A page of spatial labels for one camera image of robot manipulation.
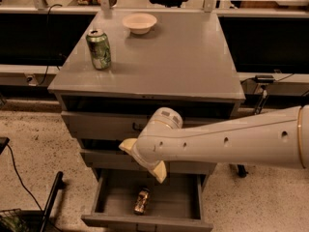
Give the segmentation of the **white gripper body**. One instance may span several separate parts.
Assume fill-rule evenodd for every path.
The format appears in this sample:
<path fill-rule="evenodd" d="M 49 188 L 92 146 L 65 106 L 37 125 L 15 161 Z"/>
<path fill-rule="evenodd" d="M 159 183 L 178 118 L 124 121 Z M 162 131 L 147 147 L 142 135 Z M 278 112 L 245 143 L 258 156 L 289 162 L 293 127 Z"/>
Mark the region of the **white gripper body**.
<path fill-rule="evenodd" d="M 133 157 L 148 170 L 154 170 L 161 161 L 161 140 L 156 136 L 139 136 L 133 145 Z"/>

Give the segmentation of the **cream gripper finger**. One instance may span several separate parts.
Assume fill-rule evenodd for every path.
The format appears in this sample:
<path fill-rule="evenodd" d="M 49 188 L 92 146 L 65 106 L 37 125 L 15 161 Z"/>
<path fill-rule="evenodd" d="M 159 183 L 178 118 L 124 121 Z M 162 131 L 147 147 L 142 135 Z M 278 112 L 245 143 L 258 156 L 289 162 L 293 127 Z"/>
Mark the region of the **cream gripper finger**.
<path fill-rule="evenodd" d="M 137 139 L 136 138 L 128 138 L 125 139 L 120 145 L 119 148 L 126 152 L 126 153 L 130 153 L 134 144 L 136 143 Z"/>
<path fill-rule="evenodd" d="M 165 163 L 160 161 L 158 165 L 150 170 L 150 173 L 156 178 L 159 183 L 163 183 L 167 177 L 167 170 Z"/>

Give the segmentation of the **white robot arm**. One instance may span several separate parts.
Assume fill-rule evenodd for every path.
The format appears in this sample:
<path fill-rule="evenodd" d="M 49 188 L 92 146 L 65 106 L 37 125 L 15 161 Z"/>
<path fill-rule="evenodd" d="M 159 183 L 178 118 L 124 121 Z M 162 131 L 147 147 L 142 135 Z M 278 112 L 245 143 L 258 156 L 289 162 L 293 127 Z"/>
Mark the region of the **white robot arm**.
<path fill-rule="evenodd" d="M 120 149 L 159 182 L 167 161 L 261 164 L 286 168 L 309 166 L 309 106 L 184 128 L 181 115 L 162 107 L 136 138 Z"/>

